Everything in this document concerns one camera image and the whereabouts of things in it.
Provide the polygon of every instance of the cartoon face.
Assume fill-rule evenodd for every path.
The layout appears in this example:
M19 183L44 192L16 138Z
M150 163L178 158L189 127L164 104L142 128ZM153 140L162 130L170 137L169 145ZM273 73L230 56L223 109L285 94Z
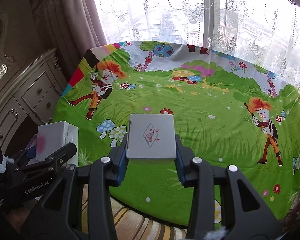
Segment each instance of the cartoon face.
M269 121L270 113L269 113L268 109L259 108L259 109L256 109L256 111L263 121L265 121L265 122Z
M104 84L111 84L113 81L117 80L118 76L114 73L112 73L111 70L105 69L102 72L102 78L101 81Z

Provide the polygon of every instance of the white box with pink stain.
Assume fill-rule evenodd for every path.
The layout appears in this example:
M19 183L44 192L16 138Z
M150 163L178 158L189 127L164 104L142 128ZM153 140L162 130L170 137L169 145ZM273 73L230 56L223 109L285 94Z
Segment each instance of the white box with pink stain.
M176 155L172 114L130 115L128 159L175 159Z
M73 163L78 167L78 127L65 121L40 125L37 137L37 161L44 161L69 142L77 147L77 153L66 164Z

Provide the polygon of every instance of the brown striped upholstery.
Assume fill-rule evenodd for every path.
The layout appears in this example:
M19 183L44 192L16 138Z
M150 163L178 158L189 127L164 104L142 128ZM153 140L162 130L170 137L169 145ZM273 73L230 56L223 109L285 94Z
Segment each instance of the brown striped upholstery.
M88 185L83 188L82 231L88 233ZM186 230L169 227L133 212L111 198L112 215L118 240L179 240Z

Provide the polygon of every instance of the white glove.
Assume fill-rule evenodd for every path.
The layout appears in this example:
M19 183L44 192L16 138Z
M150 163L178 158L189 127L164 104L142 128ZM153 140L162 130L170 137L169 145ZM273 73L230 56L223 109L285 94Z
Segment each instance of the white glove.
M101 88L97 85L92 85L92 91L99 93L99 92L101 92Z
M98 72L93 72L93 74L90 76L91 79L95 80L95 78L99 75Z
M265 134L270 134L270 129L268 127L262 128L261 131L263 131Z
M256 117L255 115L253 115L253 116L252 116L252 119L253 119L253 123L254 123L255 125L258 125L258 124L259 124L259 123L258 123L258 121L259 121L258 117Z

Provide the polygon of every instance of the orange hair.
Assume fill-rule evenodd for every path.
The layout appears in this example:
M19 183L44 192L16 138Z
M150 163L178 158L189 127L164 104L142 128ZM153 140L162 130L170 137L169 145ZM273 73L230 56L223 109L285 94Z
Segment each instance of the orange hair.
M96 65L96 68L101 70L110 70L113 74L116 74L120 79L126 77L125 72L121 70L121 66L113 60L101 61Z
M250 98L248 109L250 112L254 113L257 109L268 109L272 110L272 106L268 103L263 101L261 98Z

